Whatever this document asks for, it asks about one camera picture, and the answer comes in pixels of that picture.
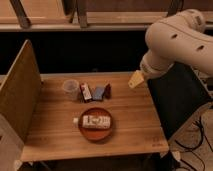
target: wooden table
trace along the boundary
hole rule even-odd
[[[146,83],[131,90],[131,73],[105,73],[45,78],[35,108],[29,135],[21,155],[23,162],[168,151],[160,120]],[[72,102],[61,89],[67,79],[96,86],[112,87],[112,98],[103,102]],[[108,110],[115,123],[105,143],[85,139],[73,124],[85,110]]]

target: plastic cup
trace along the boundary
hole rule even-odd
[[[62,89],[68,95],[72,101],[78,100],[78,94],[80,92],[79,82],[74,79],[64,81]]]

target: black cable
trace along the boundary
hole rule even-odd
[[[186,150],[186,151],[184,151],[184,152],[191,152],[197,159],[199,159],[199,160],[201,161],[202,165],[203,165],[203,171],[205,171],[206,166],[205,166],[204,161],[203,161],[196,153],[194,153],[193,151],[196,150],[197,148],[199,148],[199,147],[202,145],[204,137],[206,138],[207,143],[209,144],[209,147],[211,148],[211,150],[212,150],[212,147],[211,147],[210,143],[208,142],[207,137],[205,136],[204,127],[203,127],[203,124],[202,124],[201,117],[199,118],[199,121],[196,121],[196,122],[194,123],[194,125],[196,125],[196,126],[199,128],[199,130],[200,130],[200,136],[201,136],[199,143],[198,143],[195,147],[188,147],[188,146],[185,146],[185,145],[181,144],[180,142],[178,142],[177,140],[175,140],[175,142],[176,142],[179,146],[181,146],[182,148],[184,148],[184,149]],[[193,171],[197,171],[192,165],[190,165],[190,164],[189,164],[188,162],[186,162],[185,160],[181,159],[181,162],[185,163],[185,164],[186,164],[188,167],[190,167]]]
[[[205,137],[205,139],[206,139],[207,144],[209,145],[209,148],[210,148],[211,151],[213,152],[213,148],[212,148],[212,146],[211,146],[211,144],[210,144],[210,142],[209,142],[209,140],[208,140],[208,138],[207,138],[205,132],[204,132],[204,137]]]
[[[195,152],[191,151],[191,153],[194,154],[194,156],[197,157],[201,161],[201,163],[203,164],[203,171],[205,171],[206,165],[205,165],[204,161]]]
[[[193,171],[198,171],[197,169],[195,169],[191,164],[189,164],[187,161],[180,159],[181,162],[183,162],[184,164],[186,164],[187,166],[189,166]]]
[[[210,144],[210,142],[209,142],[209,140],[208,140],[208,138],[207,138],[207,136],[206,136],[206,134],[205,134],[205,129],[204,129],[204,126],[203,126],[203,124],[202,124],[202,120],[201,120],[201,125],[202,125],[202,127],[203,127],[203,135],[204,135],[204,138],[206,139],[206,142],[207,142],[207,144],[209,145],[209,148],[211,149],[211,151],[213,152],[213,148],[212,148],[212,146],[211,146],[211,144]]]
[[[178,171],[178,169],[185,169],[185,170],[187,170],[187,171],[190,171],[190,169],[189,169],[189,168],[187,168],[187,167],[183,167],[183,166],[178,167],[175,171]]]
[[[182,147],[182,148],[184,148],[184,149],[186,149],[186,150],[188,150],[188,151],[194,151],[194,150],[196,150],[196,149],[199,148],[199,147],[202,145],[202,143],[203,143],[204,128],[203,128],[203,125],[202,125],[202,123],[201,123],[201,117],[199,118],[199,121],[196,121],[196,122],[194,123],[194,125],[196,125],[196,126],[199,128],[199,130],[200,130],[200,141],[199,141],[199,143],[198,143],[196,146],[194,146],[194,147],[189,147],[189,146],[183,145],[183,144],[181,144],[179,141],[175,140],[175,142],[176,142],[180,147]]]

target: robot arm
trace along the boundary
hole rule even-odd
[[[146,32],[149,51],[140,63],[146,79],[165,74],[174,61],[213,75],[213,38],[203,34],[205,19],[197,10],[186,10],[152,24]]]

